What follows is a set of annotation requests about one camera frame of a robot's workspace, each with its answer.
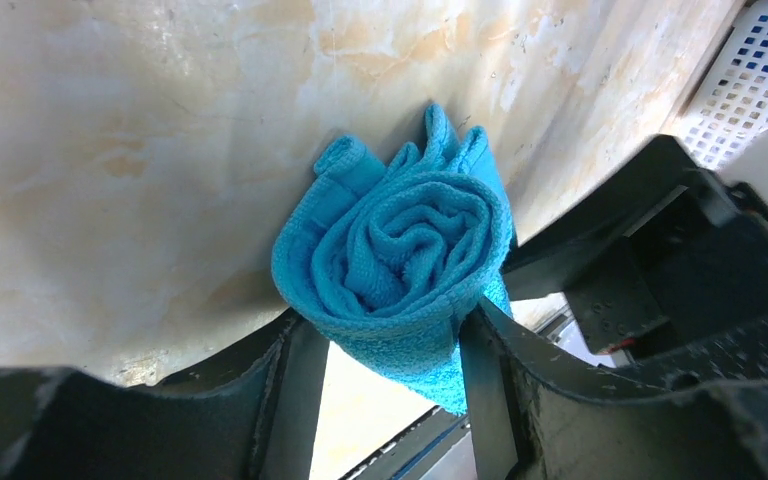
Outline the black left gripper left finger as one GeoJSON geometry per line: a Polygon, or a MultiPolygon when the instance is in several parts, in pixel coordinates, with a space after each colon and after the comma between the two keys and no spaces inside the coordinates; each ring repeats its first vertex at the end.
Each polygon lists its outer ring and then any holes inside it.
{"type": "Polygon", "coordinates": [[[289,310],[153,386],[0,368],[0,479],[304,479],[327,352],[289,310]]]}

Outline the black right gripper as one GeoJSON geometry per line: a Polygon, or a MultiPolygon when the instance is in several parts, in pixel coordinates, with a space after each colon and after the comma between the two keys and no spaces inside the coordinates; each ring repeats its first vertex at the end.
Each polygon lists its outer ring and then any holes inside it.
{"type": "Polygon", "coordinates": [[[768,315],[768,219],[656,135],[503,276],[515,300],[564,295],[592,352],[653,356],[768,315]]]}

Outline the teal small cloth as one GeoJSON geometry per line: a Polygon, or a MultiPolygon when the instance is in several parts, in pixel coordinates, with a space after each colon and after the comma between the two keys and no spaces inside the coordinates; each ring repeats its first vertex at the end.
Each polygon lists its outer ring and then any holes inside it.
{"type": "Polygon", "coordinates": [[[274,283],[345,353],[444,410],[467,410],[459,332],[482,299],[504,312],[501,268],[515,241],[486,131],[459,135],[437,104],[426,143],[389,162],[334,140],[279,233],[274,283]]]}

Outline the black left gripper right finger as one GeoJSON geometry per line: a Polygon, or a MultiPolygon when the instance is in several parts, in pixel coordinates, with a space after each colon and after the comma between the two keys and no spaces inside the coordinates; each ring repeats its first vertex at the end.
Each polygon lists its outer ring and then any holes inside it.
{"type": "Polygon", "coordinates": [[[481,479],[768,479],[768,315],[613,369],[483,300],[460,343],[481,479]]]}

